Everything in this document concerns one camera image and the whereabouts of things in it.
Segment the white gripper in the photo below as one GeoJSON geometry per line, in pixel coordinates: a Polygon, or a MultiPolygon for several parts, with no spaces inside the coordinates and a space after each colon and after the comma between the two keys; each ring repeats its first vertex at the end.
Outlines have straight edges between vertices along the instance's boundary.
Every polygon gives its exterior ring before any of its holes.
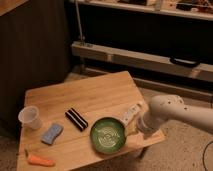
{"type": "Polygon", "coordinates": [[[153,134],[157,130],[156,120],[149,113],[140,115],[136,119],[136,126],[144,134],[153,134]]]}

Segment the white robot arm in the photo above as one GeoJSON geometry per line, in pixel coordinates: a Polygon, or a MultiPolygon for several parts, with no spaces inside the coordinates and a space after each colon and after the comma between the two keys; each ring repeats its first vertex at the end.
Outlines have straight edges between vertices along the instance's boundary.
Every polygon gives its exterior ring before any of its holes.
{"type": "Polygon", "coordinates": [[[178,120],[213,134],[213,110],[210,108],[186,105],[178,95],[155,96],[148,106],[136,121],[142,133],[153,134],[168,120],[178,120]]]}

